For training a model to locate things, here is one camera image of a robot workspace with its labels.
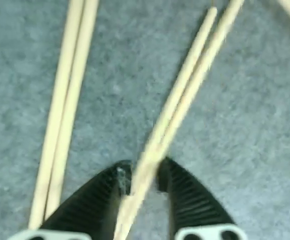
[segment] white metal plate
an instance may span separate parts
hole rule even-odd
[[[184,227],[176,233],[175,240],[186,240],[187,235],[196,235],[199,240],[224,240],[222,233],[226,231],[235,233],[237,240],[248,240],[246,233],[234,224]]]
[[[53,230],[24,230],[8,240],[92,240],[86,233]]]

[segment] ribbed grip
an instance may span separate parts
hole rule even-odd
[[[169,197],[171,240],[181,228],[234,223],[214,196],[172,159],[161,163],[157,182],[158,189]]]
[[[93,240],[113,240],[121,196],[131,188],[131,162],[103,170],[69,197],[41,229],[86,233]]]

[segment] floor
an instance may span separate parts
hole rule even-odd
[[[137,158],[210,4],[101,0],[63,199]],[[66,11],[0,0],[0,240],[27,226]],[[245,1],[169,155],[250,240],[290,239],[290,19],[275,0]],[[148,195],[131,239],[166,238],[166,201]]]

